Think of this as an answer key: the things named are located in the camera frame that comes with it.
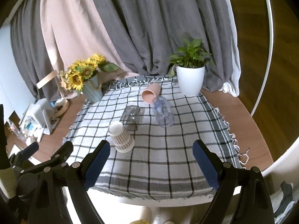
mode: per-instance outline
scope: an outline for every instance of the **blue gripper pad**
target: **blue gripper pad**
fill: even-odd
[[[29,158],[31,158],[33,154],[35,154],[38,151],[38,149],[39,149],[39,145],[35,141],[34,143],[32,143],[31,145],[29,145],[28,147],[26,147],[24,150],[20,152],[20,160],[21,161],[28,160]]]
[[[103,145],[93,162],[90,164],[84,176],[84,189],[87,191],[93,187],[110,155],[110,144],[108,141]]]
[[[209,186],[218,190],[220,187],[218,182],[218,172],[197,141],[193,143],[193,155]]]

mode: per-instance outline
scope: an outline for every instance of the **white flower pot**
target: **white flower pot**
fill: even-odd
[[[177,66],[176,73],[180,91],[187,97],[197,96],[204,81],[205,66],[201,68],[184,68]]]

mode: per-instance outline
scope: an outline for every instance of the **curtain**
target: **curtain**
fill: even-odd
[[[225,0],[93,0],[124,64],[141,75],[169,72],[181,37],[202,38],[213,54],[204,87],[222,88],[233,73],[231,26]]]
[[[240,56],[238,50],[237,28],[235,24],[233,9],[230,0],[225,0],[228,7],[229,20],[231,23],[231,52],[233,62],[233,74],[231,78],[225,82],[220,89],[224,93],[230,93],[234,97],[239,96],[239,79],[241,76]]]
[[[60,98],[58,87],[51,80],[41,89],[36,84],[53,71],[40,23],[40,0],[24,0],[11,21],[12,51],[17,68],[32,95],[38,100]]]
[[[99,53],[120,67],[116,72],[100,72],[102,83],[138,75],[121,61],[93,0],[41,0],[40,14],[44,41],[55,69],[66,70],[77,59]]]

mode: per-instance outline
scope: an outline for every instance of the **screw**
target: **screw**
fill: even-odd
[[[74,162],[73,164],[72,164],[72,167],[73,168],[77,168],[77,167],[79,167],[80,166],[80,163],[79,162]]]
[[[258,167],[252,167],[252,170],[256,173],[258,173],[260,171],[260,169]]]
[[[223,163],[223,166],[226,167],[226,168],[230,168],[230,167],[231,167],[231,164],[230,164],[229,162],[225,161],[225,162]]]
[[[45,167],[45,168],[44,168],[44,172],[45,172],[45,173],[49,172],[50,170],[51,170],[50,167]]]

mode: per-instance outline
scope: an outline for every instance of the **pothos plant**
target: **pothos plant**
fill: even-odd
[[[185,68],[201,68],[204,67],[208,62],[213,63],[207,56],[212,55],[211,53],[205,52],[201,48],[202,39],[195,39],[192,42],[183,39],[186,47],[179,47],[176,50],[176,54],[170,56],[170,63],[174,64],[169,77],[174,76],[173,68],[178,65]]]

